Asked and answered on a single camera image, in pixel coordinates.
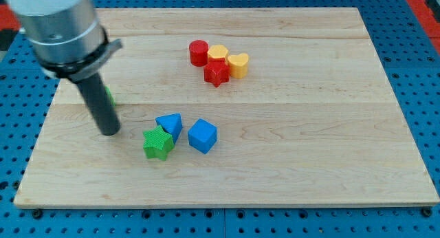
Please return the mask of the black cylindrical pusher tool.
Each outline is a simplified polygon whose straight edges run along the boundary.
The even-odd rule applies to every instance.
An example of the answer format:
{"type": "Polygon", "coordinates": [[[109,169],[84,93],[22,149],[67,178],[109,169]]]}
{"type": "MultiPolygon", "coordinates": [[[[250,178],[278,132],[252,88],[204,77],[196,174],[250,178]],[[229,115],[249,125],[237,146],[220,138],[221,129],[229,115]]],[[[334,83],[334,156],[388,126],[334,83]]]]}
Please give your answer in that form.
{"type": "Polygon", "coordinates": [[[119,132],[120,121],[99,73],[82,79],[76,86],[101,134],[112,136],[119,132]]]}

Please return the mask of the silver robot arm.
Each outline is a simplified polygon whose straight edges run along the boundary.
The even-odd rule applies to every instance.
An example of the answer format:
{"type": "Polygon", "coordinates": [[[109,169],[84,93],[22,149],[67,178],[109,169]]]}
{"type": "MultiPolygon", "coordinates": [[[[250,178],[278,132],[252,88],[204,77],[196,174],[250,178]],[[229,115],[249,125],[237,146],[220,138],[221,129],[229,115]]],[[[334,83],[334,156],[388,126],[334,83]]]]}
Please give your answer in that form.
{"type": "Polygon", "coordinates": [[[110,41],[92,0],[6,0],[50,78],[75,84],[101,134],[112,136],[121,124],[99,74],[122,48],[110,41]]]}

